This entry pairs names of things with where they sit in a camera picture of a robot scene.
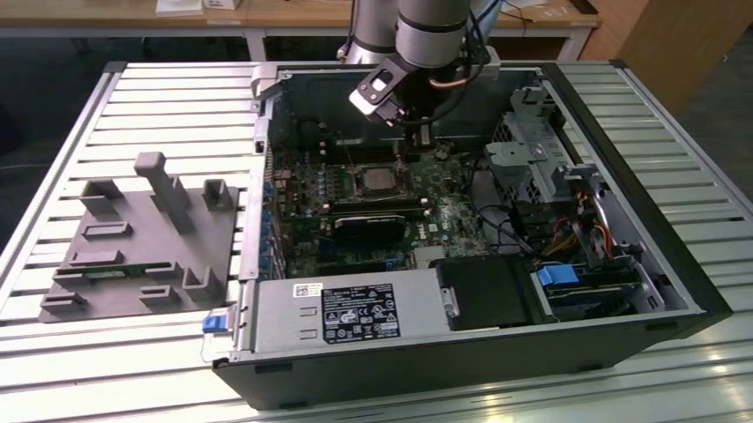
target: table leg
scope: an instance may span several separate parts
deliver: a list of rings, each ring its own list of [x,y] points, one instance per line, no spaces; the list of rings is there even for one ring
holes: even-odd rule
[[[252,56],[252,61],[266,62],[268,51],[264,47],[264,39],[266,37],[265,29],[249,28],[244,31],[244,36],[246,37],[246,43],[249,44],[249,55]]]
[[[560,57],[557,58],[559,60],[579,60],[580,53],[587,47],[587,41],[589,40],[592,30],[593,28],[591,27],[572,29],[571,37],[565,41]]]

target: blue latch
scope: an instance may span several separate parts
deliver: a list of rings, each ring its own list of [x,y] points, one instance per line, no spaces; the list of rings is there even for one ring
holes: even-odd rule
[[[204,333],[220,333],[228,331],[228,315],[209,315],[202,322]]]
[[[537,275],[540,275],[540,281],[544,286],[577,284],[580,282],[576,268],[572,264],[544,266],[544,268],[537,271]]]

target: aluminum slatted table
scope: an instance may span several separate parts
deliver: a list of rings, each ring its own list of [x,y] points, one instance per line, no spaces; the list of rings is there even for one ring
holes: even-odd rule
[[[167,172],[182,176],[187,188],[208,178],[240,187],[248,183],[253,67],[131,63],[103,75],[0,257],[2,421],[753,418],[753,208],[629,70],[605,63],[563,69],[736,310],[698,336],[656,345],[615,368],[579,375],[260,413],[204,362],[205,312],[38,323],[41,300],[85,213],[77,197],[87,179],[113,177],[121,190],[147,189],[133,159],[142,151],[161,150]],[[240,211],[240,228],[244,222]],[[240,231],[232,279],[242,236]],[[237,295],[233,280],[229,301]]]

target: motherboard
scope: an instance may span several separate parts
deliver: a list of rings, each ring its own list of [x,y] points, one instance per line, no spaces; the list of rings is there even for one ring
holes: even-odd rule
[[[326,150],[274,155],[289,278],[425,269],[489,254],[469,203],[469,154],[441,145],[373,162],[357,148],[340,150],[342,158]]]

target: barcode sticker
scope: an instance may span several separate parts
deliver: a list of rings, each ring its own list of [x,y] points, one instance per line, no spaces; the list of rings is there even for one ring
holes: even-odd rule
[[[208,20],[208,25],[224,25],[224,26],[241,25],[241,20],[233,20],[233,19]]]
[[[296,284],[293,286],[293,297],[321,297],[322,284]]]

